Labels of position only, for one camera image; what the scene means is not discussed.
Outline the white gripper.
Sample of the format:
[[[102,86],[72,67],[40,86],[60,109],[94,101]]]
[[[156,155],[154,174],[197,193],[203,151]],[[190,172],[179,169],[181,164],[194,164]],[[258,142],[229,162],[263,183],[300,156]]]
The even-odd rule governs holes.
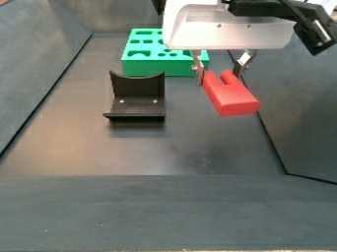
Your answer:
[[[239,77],[258,54],[257,49],[283,48],[290,42],[294,22],[271,17],[235,17],[221,0],[166,0],[162,36],[170,49],[193,50],[198,85],[205,65],[199,49],[246,49],[234,62]]]

